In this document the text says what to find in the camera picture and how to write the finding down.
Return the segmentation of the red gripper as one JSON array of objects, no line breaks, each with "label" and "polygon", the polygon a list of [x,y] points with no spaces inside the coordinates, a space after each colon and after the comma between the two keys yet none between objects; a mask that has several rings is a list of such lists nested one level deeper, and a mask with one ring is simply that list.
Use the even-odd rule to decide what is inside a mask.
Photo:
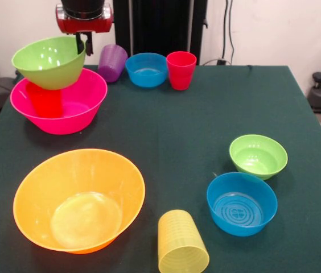
[{"label": "red gripper", "polygon": [[109,3],[103,6],[102,14],[94,19],[76,19],[67,14],[63,5],[56,5],[56,21],[62,33],[75,34],[77,53],[81,54],[84,50],[84,44],[81,40],[81,35],[78,32],[85,32],[87,40],[85,43],[86,54],[93,54],[92,33],[109,32],[113,23],[113,12]]}]

